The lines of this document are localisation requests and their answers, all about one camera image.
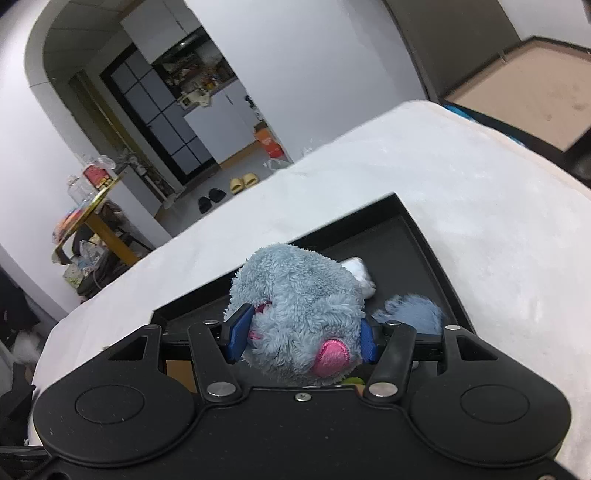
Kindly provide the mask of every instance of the pink nose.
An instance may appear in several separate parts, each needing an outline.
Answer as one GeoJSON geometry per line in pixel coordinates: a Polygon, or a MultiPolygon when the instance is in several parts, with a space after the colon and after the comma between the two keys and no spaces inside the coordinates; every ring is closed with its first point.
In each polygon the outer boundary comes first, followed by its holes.
{"type": "Polygon", "coordinates": [[[312,371],[317,377],[332,377],[349,365],[349,350],[340,340],[325,341],[320,347],[312,371]]]}

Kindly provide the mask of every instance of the white plush ear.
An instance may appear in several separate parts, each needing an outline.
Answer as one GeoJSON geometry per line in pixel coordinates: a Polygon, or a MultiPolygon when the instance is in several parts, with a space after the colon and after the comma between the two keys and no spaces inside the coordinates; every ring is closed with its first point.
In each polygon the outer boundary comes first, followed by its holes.
{"type": "Polygon", "coordinates": [[[369,275],[369,271],[363,260],[359,257],[351,257],[343,260],[341,263],[355,277],[355,280],[361,285],[361,292],[365,300],[370,299],[375,294],[375,283],[369,275]]]}

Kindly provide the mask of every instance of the yellow slipper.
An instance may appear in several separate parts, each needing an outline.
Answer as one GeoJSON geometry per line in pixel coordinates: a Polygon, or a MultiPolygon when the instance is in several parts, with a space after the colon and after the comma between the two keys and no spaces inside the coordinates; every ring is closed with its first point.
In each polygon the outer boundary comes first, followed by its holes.
{"type": "Polygon", "coordinates": [[[246,188],[252,187],[258,183],[258,177],[254,173],[247,173],[242,177],[244,181],[244,186],[246,188]]]}
{"type": "Polygon", "coordinates": [[[230,192],[236,195],[237,193],[240,193],[242,190],[244,190],[244,182],[242,181],[242,179],[230,180],[230,192]]]}

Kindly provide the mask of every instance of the plush tail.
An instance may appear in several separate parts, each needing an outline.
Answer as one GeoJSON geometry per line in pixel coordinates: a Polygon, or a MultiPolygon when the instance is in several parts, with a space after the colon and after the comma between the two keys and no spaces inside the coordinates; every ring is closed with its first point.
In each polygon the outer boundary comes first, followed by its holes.
{"type": "Polygon", "coordinates": [[[443,312],[431,300],[415,294],[395,295],[384,303],[383,310],[376,310],[372,317],[379,323],[397,320],[415,327],[417,333],[441,334],[443,312]]]}

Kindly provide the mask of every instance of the green object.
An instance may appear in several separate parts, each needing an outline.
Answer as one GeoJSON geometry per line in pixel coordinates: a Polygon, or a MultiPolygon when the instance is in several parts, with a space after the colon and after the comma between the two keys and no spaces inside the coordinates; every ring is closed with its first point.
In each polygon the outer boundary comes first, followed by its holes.
{"type": "Polygon", "coordinates": [[[349,377],[349,378],[345,378],[340,384],[341,385],[365,385],[365,382],[359,377],[349,377]]]}

